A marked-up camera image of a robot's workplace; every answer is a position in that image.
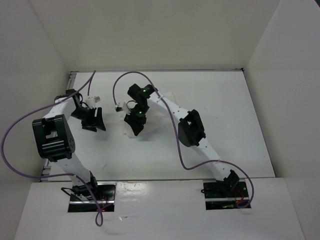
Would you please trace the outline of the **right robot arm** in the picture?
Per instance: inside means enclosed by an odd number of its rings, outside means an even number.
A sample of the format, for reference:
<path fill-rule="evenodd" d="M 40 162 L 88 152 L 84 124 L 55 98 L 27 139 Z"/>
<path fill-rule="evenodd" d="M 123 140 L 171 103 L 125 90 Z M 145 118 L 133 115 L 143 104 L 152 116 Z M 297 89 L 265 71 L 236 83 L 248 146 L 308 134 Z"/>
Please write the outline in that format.
<path fill-rule="evenodd" d="M 124 121 L 130 126 L 134 136 L 138 136 L 147 122 L 146 114 L 149 108 L 155 108 L 170 118 L 178 148 L 178 155 L 185 170 L 193 170 L 202 165 L 208 165 L 213 177 L 218 182 L 218 192 L 223 196 L 231 196 L 237 189 L 240 180 L 237 173 L 226 163 L 209 143 L 203 122 L 197 110 L 187 110 L 161 95 L 148 84 L 144 88 L 133 84 L 127 94 L 136 102 L 136 105 L 125 115 Z M 193 167 L 187 167 L 182 159 L 181 147 L 193 149 L 204 162 Z"/>

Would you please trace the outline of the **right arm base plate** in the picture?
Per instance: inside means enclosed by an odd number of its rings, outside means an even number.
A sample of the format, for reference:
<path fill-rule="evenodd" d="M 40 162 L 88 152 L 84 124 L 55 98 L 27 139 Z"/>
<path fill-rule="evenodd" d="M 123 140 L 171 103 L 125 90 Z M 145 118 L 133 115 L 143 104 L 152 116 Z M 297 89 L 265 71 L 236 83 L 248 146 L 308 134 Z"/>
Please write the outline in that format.
<path fill-rule="evenodd" d="M 231 193 L 225 195 L 216 181 L 204 181 L 201 193 L 204 195 L 206 210 L 232 210 L 247 204 L 250 195 L 245 181 L 241 180 Z"/>

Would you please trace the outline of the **white tank top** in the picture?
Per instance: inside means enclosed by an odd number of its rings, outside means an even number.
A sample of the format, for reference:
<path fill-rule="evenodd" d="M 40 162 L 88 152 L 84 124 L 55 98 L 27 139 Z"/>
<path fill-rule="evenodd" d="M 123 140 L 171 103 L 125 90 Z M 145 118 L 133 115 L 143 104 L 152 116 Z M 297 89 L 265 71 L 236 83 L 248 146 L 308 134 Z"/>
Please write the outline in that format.
<path fill-rule="evenodd" d="M 135 105 L 140 104 L 142 106 L 147 106 L 147 94 L 141 90 L 128 90 L 128 95 L 132 98 L 127 102 L 129 110 L 133 109 Z M 161 127 L 163 124 L 165 115 L 162 114 L 156 108 L 149 108 L 146 113 L 146 123 L 144 129 L 140 132 L 139 135 L 147 134 L 153 132 Z M 131 127 L 123 119 L 123 129 L 122 132 L 128 138 L 136 138 Z"/>

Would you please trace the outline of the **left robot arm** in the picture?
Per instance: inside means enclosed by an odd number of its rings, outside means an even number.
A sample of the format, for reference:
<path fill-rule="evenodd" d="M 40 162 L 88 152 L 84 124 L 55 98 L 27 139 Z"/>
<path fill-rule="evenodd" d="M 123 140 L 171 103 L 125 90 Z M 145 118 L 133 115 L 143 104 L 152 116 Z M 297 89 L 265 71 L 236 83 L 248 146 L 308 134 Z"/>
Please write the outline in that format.
<path fill-rule="evenodd" d="M 33 134 L 41 158 L 58 165 L 69 174 L 72 191 L 88 200 L 95 199 L 100 192 L 96 178 L 77 157 L 76 142 L 68 124 L 70 117 L 80 120 L 83 130 L 105 131 L 102 108 L 96 107 L 99 96 L 82 98 L 80 93 L 69 89 L 54 99 L 54 106 L 40 119 L 32 122 Z"/>

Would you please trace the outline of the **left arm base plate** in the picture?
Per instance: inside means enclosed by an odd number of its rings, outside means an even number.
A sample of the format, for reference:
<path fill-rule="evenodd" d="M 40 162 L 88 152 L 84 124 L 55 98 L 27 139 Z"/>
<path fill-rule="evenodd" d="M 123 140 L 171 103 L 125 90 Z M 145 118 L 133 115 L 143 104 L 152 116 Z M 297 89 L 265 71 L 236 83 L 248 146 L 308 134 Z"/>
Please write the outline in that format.
<path fill-rule="evenodd" d="M 98 207 L 90 194 L 77 194 L 70 188 L 64 190 L 69 195 L 68 213 L 96 213 Z M 116 183 L 99 181 L 94 196 L 102 212 L 113 212 L 115 209 Z"/>

